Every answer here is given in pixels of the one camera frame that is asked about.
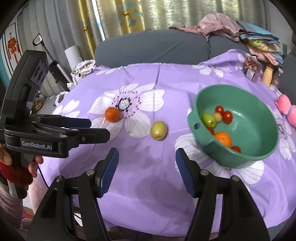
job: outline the gray sofa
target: gray sofa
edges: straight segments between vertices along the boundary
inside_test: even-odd
[[[110,68],[136,63],[199,64],[230,49],[249,52],[242,42],[211,35],[209,41],[197,34],[175,29],[145,30],[114,37],[100,43],[95,51],[97,66]],[[296,47],[288,54],[282,67],[284,74],[280,91],[296,104]],[[271,240],[287,221],[268,229]]]

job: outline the pink stuffed toy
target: pink stuffed toy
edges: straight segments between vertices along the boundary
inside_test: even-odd
[[[291,105],[289,98],[281,94],[276,101],[279,111],[287,117],[291,126],[296,127],[296,106]]]

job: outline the cherry tomato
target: cherry tomato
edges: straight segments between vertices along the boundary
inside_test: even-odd
[[[218,106],[215,108],[215,112],[220,113],[221,115],[223,115],[224,108],[223,108],[222,106],[218,105]]]
[[[238,146],[233,146],[233,147],[231,147],[231,149],[241,153],[241,150],[240,150],[240,148]]]
[[[214,134],[214,129],[212,127],[207,127],[207,129],[209,130],[209,132],[211,132],[211,134]]]
[[[107,121],[116,122],[120,118],[120,111],[115,107],[109,107],[105,110],[105,118]]]
[[[223,112],[222,117],[223,117],[223,121],[224,121],[226,124],[230,124],[230,123],[232,122],[232,120],[233,120],[233,115],[232,115],[232,113],[231,113],[230,111],[228,111],[228,110]]]

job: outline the red chinese knot decoration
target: red chinese knot decoration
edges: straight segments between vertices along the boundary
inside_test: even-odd
[[[20,53],[20,47],[15,37],[12,37],[12,33],[9,33],[10,39],[7,41],[7,54],[11,59],[12,55],[15,57],[15,62],[18,63],[16,53]]]

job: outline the screw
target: screw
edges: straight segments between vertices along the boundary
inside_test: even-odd
[[[63,180],[63,178],[64,178],[63,176],[58,176],[58,177],[56,177],[56,181],[60,182],[61,180]]]
[[[203,176],[207,176],[209,174],[209,172],[207,170],[201,170],[200,174]]]
[[[232,180],[235,182],[238,182],[240,180],[240,178],[238,176],[232,176]]]
[[[91,176],[91,175],[94,174],[94,170],[93,170],[93,169],[89,169],[89,170],[86,171],[86,174],[87,174],[88,176]]]

